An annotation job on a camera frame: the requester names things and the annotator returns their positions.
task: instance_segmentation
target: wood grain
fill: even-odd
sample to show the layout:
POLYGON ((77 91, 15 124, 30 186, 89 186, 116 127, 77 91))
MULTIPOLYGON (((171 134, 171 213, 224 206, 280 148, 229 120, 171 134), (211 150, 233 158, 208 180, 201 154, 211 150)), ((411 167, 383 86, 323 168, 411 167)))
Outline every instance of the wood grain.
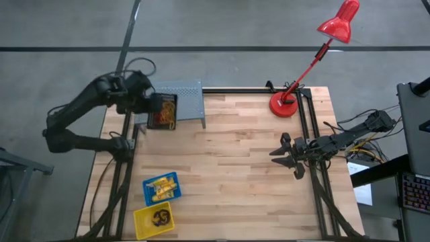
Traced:
MULTIPOLYGON (((330 134, 323 124, 336 122, 329 90, 311 90, 320 133, 330 134)), ((270 97, 205 95, 205 130, 199 120, 188 120, 178 122, 175 131, 140 133, 122 238, 136 239, 132 212, 145 207, 142 181, 176 171, 183 193, 171 201, 176 228, 151 239, 320 239, 309 172, 295 180, 293 170, 271 162, 269 156, 279 147, 281 133, 302 136, 299 114, 274 116, 268 108, 270 97)), ((306 102, 304 106, 312 134, 306 102)), ((121 131, 123 119, 114 108, 108 109, 102 136, 121 131)), ((105 153, 95 158, 78 235, 89 230, 89 206, 110 158, 105 153)), ((111 165, 97 196, 95 218, 107 206, 113 172, 111 165)), ((333 159, 329 175, 337 207, 363 233, 346 162, 333 159)))

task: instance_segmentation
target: gray floor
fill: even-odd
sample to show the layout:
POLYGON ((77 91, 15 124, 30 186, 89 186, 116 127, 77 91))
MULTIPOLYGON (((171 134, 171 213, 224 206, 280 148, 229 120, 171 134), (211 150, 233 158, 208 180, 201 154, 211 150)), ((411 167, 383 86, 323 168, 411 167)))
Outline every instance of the gray floor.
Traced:
MULTIPOLYGON (((320 46, 316 32, 342 0, 144 0, 131 46, 320 46)), ((0 2, 0 46, 122 46, 133 0, 15 0, 0 2)), ((353 46, 430 45, 430 15, 419 0, 361 0, 353 46)), ((67 103, 95 76, 116 68, 119 52, 0 52, 0 146, 54 165, 36 174, 11 241, 50 241, 75 234, 94 152, 49 153, 41 132, 46 112, 67 103)), ((143 56, 130 53, 127 59, 143 56)), ((153 81, 200 78, 204 86, 262 86, 292 81, 313 52, 150 53, 153 81)), ((430 52, 329 52, 306 77, 329 86, 338 120, 395 105, 396 84, 430 75, 430 52)), ((144 64, 133 68, 149 71, 144 64)), ((72 125, 97 136, 104 108, 72 125)), ((390 113, 399 117, 398 110, 390 113)), ((380 142, 390 158, 406 152, 402 134, 380 142)), ((395 239, 391 220, 368 215, 366 234, 395 239), (384 229, 372 229, 377 223, 384 229)))

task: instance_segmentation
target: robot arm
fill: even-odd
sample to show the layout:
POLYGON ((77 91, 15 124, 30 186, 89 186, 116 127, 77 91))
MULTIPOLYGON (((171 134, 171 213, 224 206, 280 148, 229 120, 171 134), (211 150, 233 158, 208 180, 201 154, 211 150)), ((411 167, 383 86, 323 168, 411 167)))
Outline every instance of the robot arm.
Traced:
POLYGON ((393 129, 396 121, 391 119, 385 111, 375 111, 368 118, 357 126, 345 130, 341 134, 321 136, 308 144, 302 137, 295 138, 291 145, 291 137, 288 133, 281 136, 281 148, 272 151, 270 155, 284 155, 287 157, 272 159, 273 162, 285 165, 288 168, 295 167, 294 175, 296 179, 303 178, 304 167, 299 161, 325 162, 335 156, 340 149, 350 145, 357 138, 370 132, 388 132, 393 129))
POLYGON ((126 110, 138 114, 160 112, 161 96, 157 93, 149 97, 144 95, 151 87, 149 79, 140 71, 132 72, 127 79, 115 75, 102 75, 94 79, 73 101, 46 118, 47 129, 43 131, 43 136, 49 150, 53 153, 71 149, 109 151, 116 159, 128 156, 130 145, 122 137, 103 139, 79 136, 66 128, 97 106, 116 104, 119 114, 124 114, 126 110))

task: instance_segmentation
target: red lamp base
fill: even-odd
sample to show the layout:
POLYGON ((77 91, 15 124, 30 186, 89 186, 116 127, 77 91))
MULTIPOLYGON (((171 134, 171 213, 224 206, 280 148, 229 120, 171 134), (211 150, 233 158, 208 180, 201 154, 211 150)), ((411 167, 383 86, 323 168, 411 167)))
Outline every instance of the red lamp base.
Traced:
POLYGON ((271 112, 281 118, 288 118, 296 113, 298 104, 296 98, 289 94, 287 100, 294 100, 292 104, 283 104, 281 101, 282 92, 275 93, 270 99, 269 107, 271 112))

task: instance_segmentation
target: white paper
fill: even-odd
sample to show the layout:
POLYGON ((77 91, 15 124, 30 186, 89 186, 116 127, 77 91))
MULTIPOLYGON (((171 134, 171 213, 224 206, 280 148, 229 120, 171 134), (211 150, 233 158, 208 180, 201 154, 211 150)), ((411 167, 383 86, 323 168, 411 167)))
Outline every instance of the white paper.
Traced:
MULTIPOLYGON (((365 169, 369 169, 369 167, 348 162, 348 171, 350 175, 359 171, 363 171, 365 169)), ((370 206, 372 205, 372 187, 370 186, 370 184, 354 188, 354 193, 355 199, 357 199, 358 203, 370 206)))

